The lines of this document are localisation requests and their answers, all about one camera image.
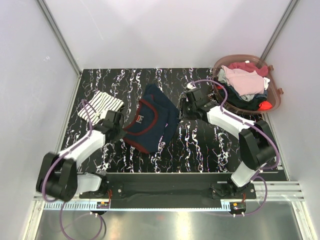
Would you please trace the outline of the black white striped tank top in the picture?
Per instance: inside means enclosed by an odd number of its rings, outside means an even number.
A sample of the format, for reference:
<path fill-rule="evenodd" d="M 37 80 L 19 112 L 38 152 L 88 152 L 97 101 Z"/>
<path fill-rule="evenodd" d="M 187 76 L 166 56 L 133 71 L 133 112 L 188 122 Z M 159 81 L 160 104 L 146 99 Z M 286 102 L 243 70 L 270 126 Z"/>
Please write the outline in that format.
<path fill-rule="evenodd" d="M 118 112 L 124 105 L 122 100 L 106 92 L 97 91 L 77 115 L 86 122 L 89 123 L 91 121 L 92 125 L 96 125 L 99 120 L 105 117 L 107 110 Z"/>

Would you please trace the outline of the navy tank top red trim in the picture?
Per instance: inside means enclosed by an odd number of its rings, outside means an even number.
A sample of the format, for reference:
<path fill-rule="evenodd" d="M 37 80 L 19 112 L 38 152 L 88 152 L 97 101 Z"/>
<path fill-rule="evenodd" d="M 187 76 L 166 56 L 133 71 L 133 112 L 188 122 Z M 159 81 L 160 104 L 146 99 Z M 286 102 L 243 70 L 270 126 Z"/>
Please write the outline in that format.
<path fill-rule="evenodd" d="M 155 153 L 159 143 L 172 140 L 179 125 L 179 110 L 154 84 L 148 84 L 132 122 L 124 128 L 125 143 L 141 153 Z"/>

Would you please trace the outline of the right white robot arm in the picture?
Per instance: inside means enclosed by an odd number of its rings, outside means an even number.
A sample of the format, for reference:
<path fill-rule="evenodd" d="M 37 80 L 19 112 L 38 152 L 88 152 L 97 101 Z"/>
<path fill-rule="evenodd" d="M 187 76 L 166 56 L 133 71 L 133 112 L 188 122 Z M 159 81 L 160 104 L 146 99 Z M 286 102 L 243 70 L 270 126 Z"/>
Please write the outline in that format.
<path fill-rule="evenodd" d="M 184 94 L 180 101 L 181 119 L 202 120 L 238 139 L 241 163 L 230 177 L 227 192 L 230 197 L 239 198 L 245 192 L 245 185 L 271 160 L 279 157 L 270 126 L 264 120 L 255 122 L 239 117 L 203 95 L 199 88 Z"/>

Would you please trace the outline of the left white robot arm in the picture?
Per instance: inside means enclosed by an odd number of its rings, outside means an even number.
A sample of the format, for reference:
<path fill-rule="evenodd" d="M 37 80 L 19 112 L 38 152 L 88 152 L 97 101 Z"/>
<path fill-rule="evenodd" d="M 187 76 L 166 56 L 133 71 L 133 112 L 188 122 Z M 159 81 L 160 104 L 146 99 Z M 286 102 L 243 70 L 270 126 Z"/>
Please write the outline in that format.
<path fill-rule="evenodd" d="M 108 186 L 99 173 L 78 172 L 78 167 L 95 151 L 124 137 L 123 114 L 108 110 L 104 118 L 70 147 L 44 155 L 35 189 L 42 197 L 70 201 L 75 195 L 91 192 L 97 198 L 108 193 Z"/>

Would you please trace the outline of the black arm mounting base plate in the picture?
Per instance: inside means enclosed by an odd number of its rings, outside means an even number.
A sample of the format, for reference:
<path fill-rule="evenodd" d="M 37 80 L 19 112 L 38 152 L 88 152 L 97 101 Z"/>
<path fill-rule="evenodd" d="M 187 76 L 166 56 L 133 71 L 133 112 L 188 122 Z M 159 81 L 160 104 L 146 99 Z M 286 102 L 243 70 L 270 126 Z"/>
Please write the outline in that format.
<path fill-rule="evenodd" d="M 73 200 L 103 201 L 112 210 L 213 210 L 224 201 L 256 199 L 252 183 L 236 187 L 229 173 L 108 173 L 102 189 L 81 191 Z"/>

